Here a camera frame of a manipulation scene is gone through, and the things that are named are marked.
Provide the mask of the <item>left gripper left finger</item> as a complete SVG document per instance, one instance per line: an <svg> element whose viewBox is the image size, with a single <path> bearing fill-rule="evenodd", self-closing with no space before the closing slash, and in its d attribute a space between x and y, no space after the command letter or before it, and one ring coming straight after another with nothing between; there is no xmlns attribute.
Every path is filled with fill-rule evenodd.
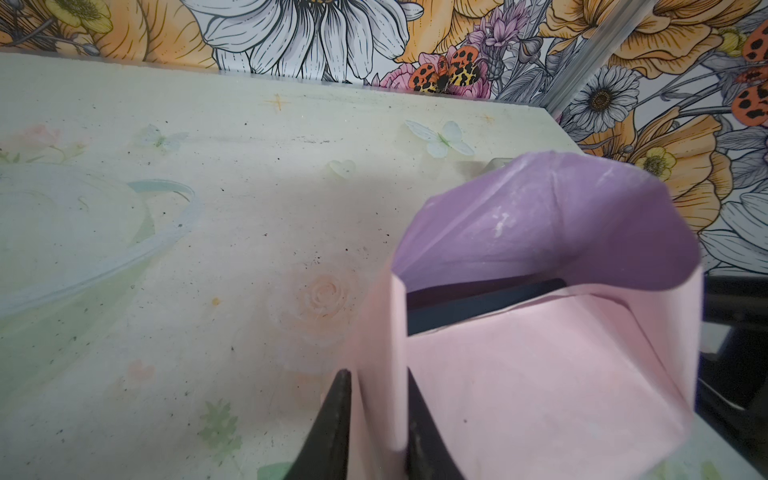
<svg viewBox="0 0 768 480"><path fill-rule="evenodd" d="M349 461L352 373L339 370L285 480L345 480Z"/></svg>

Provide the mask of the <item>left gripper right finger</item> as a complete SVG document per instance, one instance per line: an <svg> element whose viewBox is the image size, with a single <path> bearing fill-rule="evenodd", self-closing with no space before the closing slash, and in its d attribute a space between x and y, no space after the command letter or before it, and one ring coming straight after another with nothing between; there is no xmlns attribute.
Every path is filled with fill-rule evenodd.
<svg viewBox="0 0 768 480"><path fill-rule="evenodd" d="M408 371L408 447L410 480L464 480L434 422L411 371Z"/></svg>

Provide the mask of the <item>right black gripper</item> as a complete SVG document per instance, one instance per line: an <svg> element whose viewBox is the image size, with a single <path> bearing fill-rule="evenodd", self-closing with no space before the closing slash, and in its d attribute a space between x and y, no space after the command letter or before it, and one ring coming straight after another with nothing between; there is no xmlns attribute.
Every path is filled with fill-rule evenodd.
<svg viewBox="0 0 768 480"><path fill-rule="evenodd" d="M749 462L767 460L767 279L705 278L703 325L726 327L700 355L696 412Z"/></svg>

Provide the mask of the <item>dark blue gift box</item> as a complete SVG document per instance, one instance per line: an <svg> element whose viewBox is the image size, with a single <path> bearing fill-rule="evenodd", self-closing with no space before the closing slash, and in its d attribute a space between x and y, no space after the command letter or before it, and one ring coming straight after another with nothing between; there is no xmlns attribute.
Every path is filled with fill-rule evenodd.
<svg viewBox="0 0 768 480"><path fill-rule="evenodd" d="M564 288L562 279L501 279L443 285L407 295L407 334L413 336L495 312Z"/></svg>

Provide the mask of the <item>purple wrapping paper sheet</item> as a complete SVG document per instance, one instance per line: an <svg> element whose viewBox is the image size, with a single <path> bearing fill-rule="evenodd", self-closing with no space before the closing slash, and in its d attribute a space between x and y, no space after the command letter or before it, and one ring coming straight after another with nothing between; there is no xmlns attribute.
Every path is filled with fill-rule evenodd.
<svg viewBox="0 0 768 480"><path fill-rule="evenodd" d="M407 334L407 295L501 279L564 288ZM361 304L353 479L401 479L411 371L468 479L636 479L690 434L703 270L667 186L529 153L430 198Z"/></svg>

